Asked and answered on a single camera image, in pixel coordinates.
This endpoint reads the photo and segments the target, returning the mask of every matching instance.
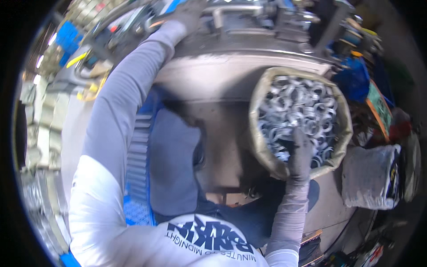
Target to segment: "blue plastic crate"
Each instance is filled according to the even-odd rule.
[[[83,34],[69,21],[64,22],[56,34],[55,42],[70,55],[74,54],[79,48]]]

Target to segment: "bag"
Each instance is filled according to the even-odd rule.
[[[338,103],[338,107],[336,109],[338,140],[333,148],[334,152],[332,153],[332,157],[328,159],[322,167],[312,169],[310,172],[310,178],[315,179],[333,171],[341,164],[347,150],[347,145],[353,136],[351,116],[347,101],[338,87],[328,79],[315,73],[296,70],[289,67],[272,67],[267,69],[252,93],[249,105],[249,130],[251,133],[252,150],[255,157],[273,177],[286,180],[289,176],[287,163],[277,159],[276,156],[274,156],[274,154],[268,149],[263,134],[257,126],[259,120],[259,107],[263,103],[266,94],[270,92],[271,82],[277,75],[296,76],[313,81],[320,81],[326,86],[332,88],[333,95]]]

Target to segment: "pile of metal parts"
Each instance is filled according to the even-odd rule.
[[[322,82],[276,76],[259,108],[258,127],[281,161],[289,160],[286,143],[292,141],[293,128],[300,128],[313,143],[311,168],[321,167],[333,152],[337,106],[332,88]]]

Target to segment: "blue container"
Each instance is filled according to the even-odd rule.
[[[348,100],[365,102],[369,93],[369,74],[362,58],[348,58],[344,69],[337,73],[332,81],[336,83]]]
[[[64,22],[56,34],[55,42],[68,54],[72,55],[79,48],[83,35],[69,21]]]

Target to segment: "person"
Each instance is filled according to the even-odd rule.
[[[157,212],[157,226],[126,224],[126,159],[136,113],[158,71],[172,58],[174,46],[196,30],[205,6],[205,0],[178,5],[169,20],[112,71],[94,103],[69,209],[70,250],[82,266],[298,265],[305,217],[309,202],[313,204],[307,196],[316,185],[310,182],[311,143],[299,129],[292,133],[286,186],[282,181],[270,180],[266,182],[270,186],[262,190],[263,197],[230,208],[207,201],[194,177],[182,175],[185,171],[166,164],[150,180],[155,184],[157,178],[162,179],[161,174],[173,174],[175,181],[166,175],[166,184],[178,183],[179,188],[158,191],[153,209],[181,210],[174,216]],[[165,120],[171,118],[167,112],[163,116]],[[160,139],[154,145],[162,150],[162,143]],[[174,196],[163,206],[162,193],[164,198]],[[263,257],[256,248],[265,243]]]

